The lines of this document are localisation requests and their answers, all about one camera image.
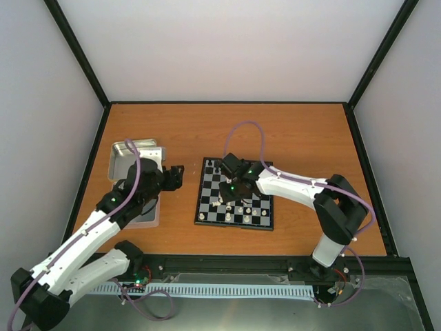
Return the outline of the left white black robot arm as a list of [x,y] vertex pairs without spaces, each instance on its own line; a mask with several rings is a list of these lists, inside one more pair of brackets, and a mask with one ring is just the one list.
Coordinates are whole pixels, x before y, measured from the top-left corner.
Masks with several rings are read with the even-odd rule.
[[143,269],[143,253],[133,243],[122,241],[91,262],[90,257],[108,239],[118,234],[162,191],[175,191],[183,184],[184,167],[159,167],[141,158],[128,169],[97,203],[85,223],[57,250],[30,270],[17,269],[11,276],[15,310],[21,310],[33,326],[51,330],[70,308],[101,283],[125,274],[137,277]]

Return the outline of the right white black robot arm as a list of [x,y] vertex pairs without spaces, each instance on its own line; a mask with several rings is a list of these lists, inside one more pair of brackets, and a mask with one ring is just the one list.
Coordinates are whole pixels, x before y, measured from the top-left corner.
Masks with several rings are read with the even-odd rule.
[[218,164],[226,180],[219,185],[224,202],[257,197],[281,197],[315,211],[322,230],[311,258],[330,268],[358,236],[371,206],[362,200],[343,176],[329,179],[304,177],[284,172],[261,161],[251,162],[229,153]]

